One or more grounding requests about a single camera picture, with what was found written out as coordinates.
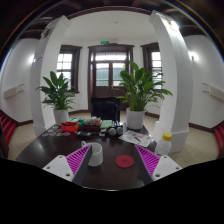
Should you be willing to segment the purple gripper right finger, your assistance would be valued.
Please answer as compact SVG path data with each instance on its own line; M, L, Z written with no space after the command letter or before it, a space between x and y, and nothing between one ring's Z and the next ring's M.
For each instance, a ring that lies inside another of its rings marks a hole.
M181 167L168 155L159 156L139 145L135 148L140 174L145 185L181 170Z

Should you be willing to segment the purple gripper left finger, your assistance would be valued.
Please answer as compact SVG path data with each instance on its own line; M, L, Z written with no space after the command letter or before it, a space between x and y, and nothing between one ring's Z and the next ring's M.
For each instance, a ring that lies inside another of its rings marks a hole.
M84 146L67 156L56 156L43 167L43 170L77 185L81 185L91 156L92 146Z

